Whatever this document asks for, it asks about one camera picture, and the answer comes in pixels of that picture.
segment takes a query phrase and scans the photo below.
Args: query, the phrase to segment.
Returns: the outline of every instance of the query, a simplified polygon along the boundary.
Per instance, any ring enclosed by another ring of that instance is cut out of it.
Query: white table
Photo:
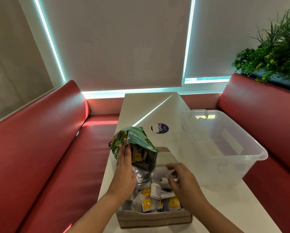
[[[189,162],[189,157],[186,157],[184,154],[179,152],[180,143],[177,142],[181,129],[179,113],[184,110],[189,110],[189,108],[178,93],[126,94],[116,132],[125,127],[134,125],[143,118],[137,126],[142,126],[144,128],[149,140],[155,146],[168,147],[176,159],[185,164]],[[165,134],[153,133],[151,131],[151,125],[154,123],[166,124],[169,127],[169,132]],[[110,152],[100,189],[99,199],[106,193],[114,176],[115,169],[116,160],[112,152]],[[212,186],[201,187],[201,189],[208,201],[245,233],[281,233],[244,181],[241,181],[236,186]],[[192,224],[187,225],[122,230],[119,227],[116,214],[112,216],[104,232],[113,233],[136,231],[138,233],[208,232],[195,217]]]

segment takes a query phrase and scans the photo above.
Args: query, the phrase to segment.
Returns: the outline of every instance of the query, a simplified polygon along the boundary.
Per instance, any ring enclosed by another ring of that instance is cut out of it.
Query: roller blind
[[[237,53],[258,45],[257,26],[288,9],[290,0],[196,0],[185,77],[232,75]]]
[[[83,91],[181,86],[191,0],[39,0]]]

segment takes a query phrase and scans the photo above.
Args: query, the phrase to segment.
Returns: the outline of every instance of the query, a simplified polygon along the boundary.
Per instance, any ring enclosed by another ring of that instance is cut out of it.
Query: left hand
[[[120,206],[130,198],[136,185],[135,173],[132,170],[130,144],[119,146],[118,163],[115,175],[106,194],[111,195],[120,204]]]

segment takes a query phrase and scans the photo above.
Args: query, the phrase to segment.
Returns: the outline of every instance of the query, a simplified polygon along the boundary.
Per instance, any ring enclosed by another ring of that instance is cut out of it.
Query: leaves
[[[232,64],[237,70],[245,69],[250,75],[259,70],[266,73],[259,81],[266,82],[278,75],[290,79],[290,11],[282,19],[270,20],[270,29],[259,30],[257,49],[247,48],[237,55]]]

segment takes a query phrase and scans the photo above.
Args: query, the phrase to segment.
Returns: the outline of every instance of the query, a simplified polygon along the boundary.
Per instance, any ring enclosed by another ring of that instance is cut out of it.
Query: plastic container
[[[200,185],[236,184],[256,161],[268,157],[265,148],[221,111],[182,111],[180,119],[183,159]]]

